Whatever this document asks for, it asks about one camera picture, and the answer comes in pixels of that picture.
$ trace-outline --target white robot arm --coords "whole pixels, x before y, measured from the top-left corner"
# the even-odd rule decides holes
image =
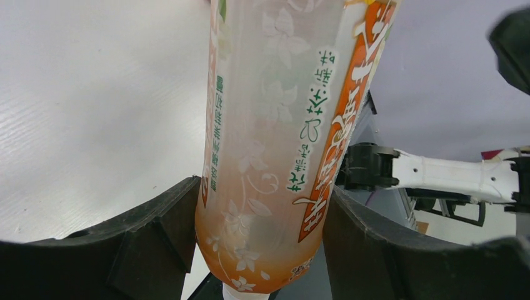
[[[350,146],[337,178],[345,189],[422,189],[469,196],[470,203],[505,205],[530,213],[530,157],[501,162],[462,162],[415,156],[361,143]]]
[[[399,183],[390,188],[430,189],[489,203],[515,203],[512,195],[519,192],[519,174],[511,169],[512,161],[448,161],[397,151],[392,177]]]

